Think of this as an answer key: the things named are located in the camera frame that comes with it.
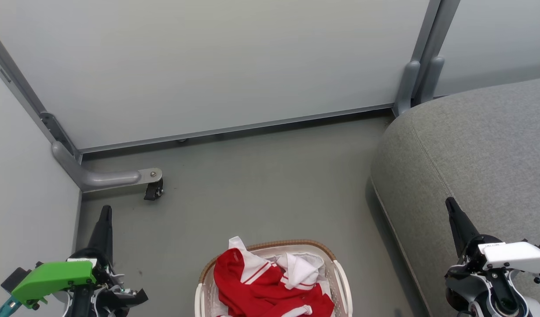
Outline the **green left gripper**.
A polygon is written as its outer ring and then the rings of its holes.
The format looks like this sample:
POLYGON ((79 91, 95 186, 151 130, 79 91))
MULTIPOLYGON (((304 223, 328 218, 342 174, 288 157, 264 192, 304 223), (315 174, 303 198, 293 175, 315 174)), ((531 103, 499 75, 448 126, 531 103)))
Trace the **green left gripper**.
POLYGON ((47 297, 64 292, 62 317, 127 317, 131 308, 148 301, 147 293, 125 287, 113 261, 113 211, 101 209, 87 248, 62 262, 38 262, 11 293, 22 307, 38 310, 47 297))

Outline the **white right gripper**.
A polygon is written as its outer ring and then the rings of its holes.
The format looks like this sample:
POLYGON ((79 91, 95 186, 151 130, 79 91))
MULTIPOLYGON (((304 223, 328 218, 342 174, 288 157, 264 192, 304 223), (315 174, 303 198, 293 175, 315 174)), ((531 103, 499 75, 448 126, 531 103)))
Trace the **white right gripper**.
POLYGON ((540 245, 480 235, 454 197, 447 197, 445 206, 459 257, 447 271, 448 301, 474 301, 484 293, 489 301, 518 301, 514 272, 533 273, 540 280, 540 245))

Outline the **red jersey white stripes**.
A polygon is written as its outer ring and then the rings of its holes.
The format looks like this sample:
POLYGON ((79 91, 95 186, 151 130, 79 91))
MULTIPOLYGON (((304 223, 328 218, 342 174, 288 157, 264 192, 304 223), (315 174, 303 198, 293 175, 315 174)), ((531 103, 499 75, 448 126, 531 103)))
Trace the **red jersey white stripes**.
POLYGON ((217 259, 213 272, 219 300, 231 315, 260 316, 280 301, 282 269, 247 250, 235 236, 217 259))

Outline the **grey fabric sofa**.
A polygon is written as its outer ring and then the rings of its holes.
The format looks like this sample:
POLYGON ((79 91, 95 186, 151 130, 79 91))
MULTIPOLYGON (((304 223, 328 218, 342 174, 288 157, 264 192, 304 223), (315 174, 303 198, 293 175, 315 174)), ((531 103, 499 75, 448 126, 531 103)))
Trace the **grey fabric sofa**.
POLYGON ((447 197, 480 233, 540 243, 540 79, 453 94, 386 129, 369 182, 428 317, 455 317, 447 197))

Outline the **grey partition foot bar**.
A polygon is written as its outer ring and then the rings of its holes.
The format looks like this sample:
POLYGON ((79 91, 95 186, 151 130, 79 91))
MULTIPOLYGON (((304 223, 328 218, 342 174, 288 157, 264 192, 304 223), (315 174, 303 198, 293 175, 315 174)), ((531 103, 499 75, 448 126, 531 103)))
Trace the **grey partition foot bar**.
POLYGON ((55 160, 66 171, 83 193, 103 191, 107 189, 148 185, 163 178, 159 168, 142 170, 125 170, 98 172, 87 170, 75 160, 74 156, 60 142, 53 142, 51 152, 55 160))

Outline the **black caster wheel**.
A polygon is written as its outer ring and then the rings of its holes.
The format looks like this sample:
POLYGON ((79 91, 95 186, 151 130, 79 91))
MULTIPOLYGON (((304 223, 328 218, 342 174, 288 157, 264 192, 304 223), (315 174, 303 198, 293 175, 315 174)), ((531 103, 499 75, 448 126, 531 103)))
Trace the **black caster wheel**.
POLYGON ((159 179, 157 182, 149 183, 147 185, 144 200, 155 201, 159 199, 163 193, 163 179, 159 179))

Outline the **white laundry basket brown rim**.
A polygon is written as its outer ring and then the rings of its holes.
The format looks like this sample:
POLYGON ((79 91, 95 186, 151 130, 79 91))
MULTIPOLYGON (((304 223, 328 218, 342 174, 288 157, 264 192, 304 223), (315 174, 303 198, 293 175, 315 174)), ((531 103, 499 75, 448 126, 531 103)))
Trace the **white laundry basket brown rim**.
MULTIPOLYGON (((281 240, 247 246, 247 250, 262 258, 276 258, 286 252, 295 255, 311 255, 322 260, 320 275, 325 279, 328 291, 335 304, 331 317, 352 317, 353 301, 348 277, 342 265, 326 245, 314 240, 281 240)), ((216 258, 202 270, 194 297, 194 317, 215 317, 224 306, 219 301, 213 277, 216 258)))

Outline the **white garment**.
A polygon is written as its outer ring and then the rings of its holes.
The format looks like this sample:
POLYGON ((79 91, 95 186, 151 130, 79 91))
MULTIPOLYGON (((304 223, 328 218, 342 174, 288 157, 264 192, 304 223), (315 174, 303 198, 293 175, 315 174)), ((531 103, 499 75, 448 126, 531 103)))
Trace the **white garment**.
POLYGON ((283 271, 281 283, 286 289, 312 290, 320 285, 323 293, 330 292, 330 285, 325 275, 325 261, 309 253, 284 253, 270 258, 283 271))

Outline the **grey partition corner post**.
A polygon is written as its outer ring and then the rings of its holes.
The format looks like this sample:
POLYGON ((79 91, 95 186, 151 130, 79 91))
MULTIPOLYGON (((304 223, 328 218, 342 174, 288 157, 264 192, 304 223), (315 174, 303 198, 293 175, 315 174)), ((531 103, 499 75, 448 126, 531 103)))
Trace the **grey partition corner post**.
POLYGON ((36 113, 39 120, 42 121, 43 125, 50 132, 52 138, 65 146, 71 155, 74 156, 75 160, 80 164, 81 163, 81 153, 74 146, 74 143, 68 137, 64 128, 60 125, 54 114, 51 114, 46 110, 45 106, 41 100, 36 95, 33 88, 28 83, 25 76, 22 74, 22 71, 19 69, 17 64, 14 62, 13 58, 10 56, 9 52, 6 50, 4 44, 0 40, 0 69, 1 74, 4 76, 9 84, 15 87, 18 90, 19 96, 22 97, 25 102, 29 105, 30 108, 36 113))

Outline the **grey partition bottom rail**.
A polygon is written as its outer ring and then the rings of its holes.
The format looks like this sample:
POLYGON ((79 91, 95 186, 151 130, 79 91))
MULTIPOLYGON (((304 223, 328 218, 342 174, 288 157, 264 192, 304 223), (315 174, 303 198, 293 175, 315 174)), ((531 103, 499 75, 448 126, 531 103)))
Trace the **grey partition bottom rail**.
POLYGON ((375 110, 388 110, 393 107, 394 107, 394 103, 386 103, 386 104, 380 104, 376 106, 355 108, 352 110, 334 111, 334 112, 329 112, 326 114, 315 114, 311 116, 294 117, 294 118, 289 118, 285 120, 276 120, 276 121, 262 122, 258 124, 241 125, 241 126, 237 126, 233 128, 222 128, 222 129, 207 130, 205 132, 169 135, 169 136, 164 136, 161 138, 152 138, 152 139, 138 140, 138 141, 133 141, 133 142, 117 143, 117 144, 112 144, 109 146, 87 147, 87 148, 79 149, 79 152, 83 155, 86 155, 87 153, 106 152, 106 151, 112 151, 112 150, 120 150, 124 148, 149 146, 151 144, 173 142, 180 139, 201 138, 204 136, 210 136, 210 135, 216 135, 216 134, 235 133, 235 132, 241 132, 241 131, 250 130, 250 129, 268 128, 270 126, 296 124, 298 122, 304 122, 304 121, 322 120, 325 118, 348 116, 351 114, 361 114, 364 112, 375 111, 375 110))

